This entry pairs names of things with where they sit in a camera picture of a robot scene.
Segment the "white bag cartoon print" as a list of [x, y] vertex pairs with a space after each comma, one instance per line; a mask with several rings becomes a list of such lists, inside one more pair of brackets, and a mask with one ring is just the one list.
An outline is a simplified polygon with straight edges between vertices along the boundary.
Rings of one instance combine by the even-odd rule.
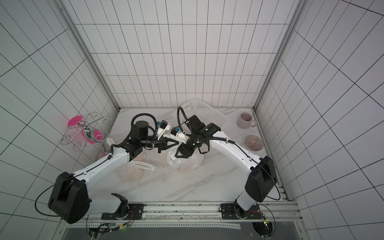
[[204, 160], [202, 154], [195, 151], [193, 155], [187, 159], [176, 158], [174, 155], [176, 154], [177, 149], [178, 146], [162, 151], [160, 154], [156, 154], [154, 162], [160, 164], [162, 167], [168, 167], [173, 171], [179, 171], [181, 173], [192, 172], [200, 167]]

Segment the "white perforated plastic basket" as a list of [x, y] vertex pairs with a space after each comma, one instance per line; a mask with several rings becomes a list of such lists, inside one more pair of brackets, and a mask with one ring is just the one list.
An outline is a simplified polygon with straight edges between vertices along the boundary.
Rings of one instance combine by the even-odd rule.
[[229, 120], [227, 116], [196, 98], [183, 104], [182, 108], [188, 118], [196, 115], [205, 125], [214, 123], [222, 128]]

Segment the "white bag red lettering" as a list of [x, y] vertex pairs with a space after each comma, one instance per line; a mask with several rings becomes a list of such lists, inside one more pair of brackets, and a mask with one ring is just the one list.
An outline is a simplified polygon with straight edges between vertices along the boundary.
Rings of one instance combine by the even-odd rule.
[[123, 164], [115, 170], [123, 182], [136, 186], [142, 179], [145, 171], [154, 171], [157, 167], [145, 162], [145, 153], [139, 154], [132, 161]]

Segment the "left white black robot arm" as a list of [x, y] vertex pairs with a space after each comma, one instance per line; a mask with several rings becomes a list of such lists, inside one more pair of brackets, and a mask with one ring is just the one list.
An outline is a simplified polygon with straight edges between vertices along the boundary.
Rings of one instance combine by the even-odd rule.
[[125, 197], [112, 193], [109, 198], [95, 198], [91, 190], [108, 174], [136, 158], [144, 148], [157, 148], [161, 152], [178, 145], [178, 141], [163, 136], [170, 128], [166, 121], [161, 121], [150, 136], [149, 123], [136, 122], [123, 142], [111, 145], [108, 155], [73, 174], [60, 174], [53, 186], [48, 208], [69, 224], [93, 214], [111, 214], [118, 220], [125, 219], [130, 213]]

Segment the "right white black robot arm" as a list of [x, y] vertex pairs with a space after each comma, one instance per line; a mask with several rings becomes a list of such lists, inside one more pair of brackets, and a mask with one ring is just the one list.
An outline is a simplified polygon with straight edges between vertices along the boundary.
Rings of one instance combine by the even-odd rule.
[[197, 116], [186, 121], [190, 130], [189, 138], [179, 145], [171, 159], [188, 159], [195, 150], [206, 145], [208, 150], [214, 149], [233, 161], [248, 175], [244, 190], [234, 202], [234, 209], [241, 216], [248, 212], [256, 203], [261, 203], [269, 192], [276, 187], [276, 170], [274, 161], [266, 156], [261, 158], [250, 153], [230, 139], [217, 125], [205, 125]]

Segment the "pink ceramic mug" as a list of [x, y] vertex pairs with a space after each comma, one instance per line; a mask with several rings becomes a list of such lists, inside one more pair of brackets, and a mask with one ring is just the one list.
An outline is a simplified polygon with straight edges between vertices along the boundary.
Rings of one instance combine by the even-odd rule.
[[241, 113], [237, 120], [237, 126], [241, 129], [255, 128], [257, 123], [251, 114]]

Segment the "pink wine glass lower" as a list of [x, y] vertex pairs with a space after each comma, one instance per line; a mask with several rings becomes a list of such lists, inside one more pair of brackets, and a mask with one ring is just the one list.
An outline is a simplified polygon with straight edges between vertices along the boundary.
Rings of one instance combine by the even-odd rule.
[[90, 143], [100, 143], [103, 140], [104, 135], [97, 129], [81, 130], [82, 136]]

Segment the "pink wine glass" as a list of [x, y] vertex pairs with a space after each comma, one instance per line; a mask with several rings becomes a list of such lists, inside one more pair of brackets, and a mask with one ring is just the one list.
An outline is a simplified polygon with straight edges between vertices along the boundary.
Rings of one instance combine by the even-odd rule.
[[104, 135], [97, 129], [81, 130], [82, 136], [90, 143], [100, 143], [103, 140]]
[[76, 126], [82, 120], [83, 120], [82, 116], [75, 116], [75, 117], [73, 117], [72, 119], [69, 120], [68, 127]]

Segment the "pink wine glass upper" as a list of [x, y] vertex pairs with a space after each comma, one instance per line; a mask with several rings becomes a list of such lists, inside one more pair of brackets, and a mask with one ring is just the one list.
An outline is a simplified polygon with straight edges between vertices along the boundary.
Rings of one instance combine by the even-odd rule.
[[69, 120], [68, 127], [76, 126], [82, 120], [83, 120], [82, 116], [75, 116], [75, 117], [73, 117], [72, 119]]

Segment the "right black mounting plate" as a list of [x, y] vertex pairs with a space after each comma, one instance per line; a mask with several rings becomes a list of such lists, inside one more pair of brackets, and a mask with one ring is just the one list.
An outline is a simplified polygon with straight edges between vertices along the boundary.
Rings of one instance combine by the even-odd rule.
[[261, 220], [263, 218], [259, 205], [253, 205], [245, 211], [235, 203], [221, 204], [219, 212], [223, 220]]

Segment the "black mounting plate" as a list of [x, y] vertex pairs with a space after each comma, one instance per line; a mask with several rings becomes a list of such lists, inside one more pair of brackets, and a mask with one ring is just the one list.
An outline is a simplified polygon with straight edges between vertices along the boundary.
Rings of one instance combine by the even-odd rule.
[[223, 220], [261, 220], [263, 218], [259, 205], [253, 205], [245, 211], [235, 203], [221, 204], [219, 212]]
[[121, 204], [116, 212], [103, 213], [101, 219], [119, 221], [141, 220], [144, 206], [144, 204]]

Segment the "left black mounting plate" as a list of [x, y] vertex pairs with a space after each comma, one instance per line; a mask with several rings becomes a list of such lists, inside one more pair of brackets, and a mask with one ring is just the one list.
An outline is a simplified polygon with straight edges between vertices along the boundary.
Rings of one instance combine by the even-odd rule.
[[144, 206], [144, 204], [121, 204], [116, 212], [103, 213], [101, 219], [119, 221], [141, 220]]

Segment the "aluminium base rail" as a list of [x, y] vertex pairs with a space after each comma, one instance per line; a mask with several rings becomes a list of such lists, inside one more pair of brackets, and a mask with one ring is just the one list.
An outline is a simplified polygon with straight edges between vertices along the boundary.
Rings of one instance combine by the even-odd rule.
[[101, 216], [83, 218], [74, 224], [60, 223], [55, 240], [64, 239], [65, 232], [79, 229], [86, 239], [98, 240], [107, 233], [130, 228], [226, 228], [239, 230], [241, 223], [251, 223], [263, 240], [271, 239], [279, 231], [278, 223], [293, 223], [300, 240], [308, 239], [303, 218], [296, 202], [264, 202], [259, 205], [261, 220], [223, 220], [219, 212], [224, 202], [149, 202], [144, 203], [141, 220], [102, 220]]

